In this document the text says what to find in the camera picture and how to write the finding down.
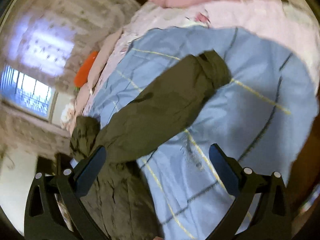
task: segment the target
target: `sheer curtain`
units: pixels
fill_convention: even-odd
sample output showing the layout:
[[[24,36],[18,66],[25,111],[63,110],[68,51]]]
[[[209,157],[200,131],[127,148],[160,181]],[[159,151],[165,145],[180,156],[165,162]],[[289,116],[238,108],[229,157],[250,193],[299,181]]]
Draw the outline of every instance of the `sheer curtain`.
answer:
[[[135,0],[15,0],[0,32],[1,67],[71,92],[96,42],[138,8]]]
[[[82,62],[139,9],[135,0],[14,0],[0,26],[0,71],[10,66],[72,93]],[[0,144],[53,158],[69,153],[69,134],[2,103]]]

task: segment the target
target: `bed sheet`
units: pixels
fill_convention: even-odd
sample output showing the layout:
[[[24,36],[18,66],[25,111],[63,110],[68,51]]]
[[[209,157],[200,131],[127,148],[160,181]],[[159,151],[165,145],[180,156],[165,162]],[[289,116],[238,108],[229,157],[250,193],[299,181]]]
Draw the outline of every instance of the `bed sheet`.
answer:
[[[170,26],[239,26],[261,38],[276,41],[292,50],[305,63],[317,92],[320,80],[319,25],[308,10],[308,5],[303,3],[304,0],[293,1],[283,4],[281,0],[215,0],[187,9],[164,9],[147,2],[124,28],[123,35],[101,73],[95,92],[84,109],[84,115],[88,114],[95,96],[124,57],[130,43],[150,29]]]
[[[134,41],[89,116],[100,118],[104,127],[179,59],[211,49],[225,60],[232,82],[217,91],[191,127],[137,160],[166,240],[205,239],[233,201],[208,160],[211,144],[218,143],[243,167],[266,175],[279,171],[287,182],[318,113],[314,84],[290,50],[243,28],[193,26],[153,29]],[[257,203],[255,198],[251,215]],[[249,221],[250,215],[240,231]]]

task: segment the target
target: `curtain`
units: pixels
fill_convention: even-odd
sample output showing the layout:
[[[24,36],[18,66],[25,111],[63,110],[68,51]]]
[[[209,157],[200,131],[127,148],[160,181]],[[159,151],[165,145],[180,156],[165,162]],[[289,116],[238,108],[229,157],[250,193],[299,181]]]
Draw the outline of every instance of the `curtain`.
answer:
[[[138,9],[135,0],[15,0],[0,28],[0,68],[71,93],[91,50]]]

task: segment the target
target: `olive green garment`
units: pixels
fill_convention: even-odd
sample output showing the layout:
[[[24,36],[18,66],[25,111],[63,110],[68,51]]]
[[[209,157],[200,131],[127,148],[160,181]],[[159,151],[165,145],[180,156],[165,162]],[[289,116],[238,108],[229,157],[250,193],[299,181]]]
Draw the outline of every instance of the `olive green garment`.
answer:
[[[207,100],[229,82],[228,67],[214,50],[188,55],[114,114],[97,145],[108,149],[111,163],[148,155],[189,127]]]
[[[89,156],[99,131],[96,119],[77,117],[70,140],[77,161]],[[136,162],[106,162],[81,201],[109,239],[152,240],[162,235],[148,184]]]

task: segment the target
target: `comforter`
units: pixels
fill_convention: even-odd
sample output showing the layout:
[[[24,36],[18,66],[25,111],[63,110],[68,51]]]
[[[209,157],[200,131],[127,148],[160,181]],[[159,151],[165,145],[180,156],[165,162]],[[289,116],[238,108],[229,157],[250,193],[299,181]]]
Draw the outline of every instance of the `comforter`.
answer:
[[[137,160],[166,240],[205,239],[233,201],[209,161],[212,143],[243,167],[266,175],[279,171],[287,182],[318,113],[307,68],[289,49],[242,28],[193,26],[153,29],[134,41],[101,84],[89,115],[106,126],[166,69],[206,50],[224,59],[231,82],[217,90],[190,127]],[[257,201],[239,231],[248,226]]]

